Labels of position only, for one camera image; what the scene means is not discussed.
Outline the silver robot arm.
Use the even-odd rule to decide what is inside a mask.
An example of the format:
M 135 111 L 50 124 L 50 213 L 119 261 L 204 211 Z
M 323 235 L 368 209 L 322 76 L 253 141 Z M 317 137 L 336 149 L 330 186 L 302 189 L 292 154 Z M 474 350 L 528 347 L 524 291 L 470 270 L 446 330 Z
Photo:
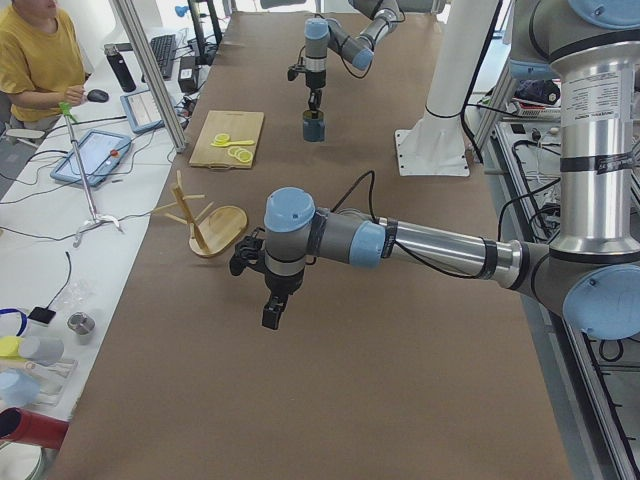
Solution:
M 572 327 L 604 340 L 639 331 L 639 244 L 630 232 L 632 98 L 639 61 L 635 1 L 520 1 L 512 65 L 561 82 L 561 215 L 547 245 L 494 241 L 384 217 L 337 214 L 305 191 L 267 199 L 264 238 L 238 242 L 233 275 L 264 276 L 262 323 L 276 328 L 301 286 L 308 257 L 359 267 L 405 258 L 446 275 L 489 279 L 536 299 Z
M 403 20 L 404 12 L 396 1 L 350 1 L 350 5 L 365 15 L 371 23 L 358 35 L 346 32 L 334 18 L 316 16 L 305 21 L 305 44 L 297 62 L 287 71 L 289 81 L 299 75 L 309 89 L 308 110 L 311 119 L 321 117 L 322 89 L 326 86 L 328 51 L 332 50 L 344 62 L 359 71 L 370 68 L 377 44 Z

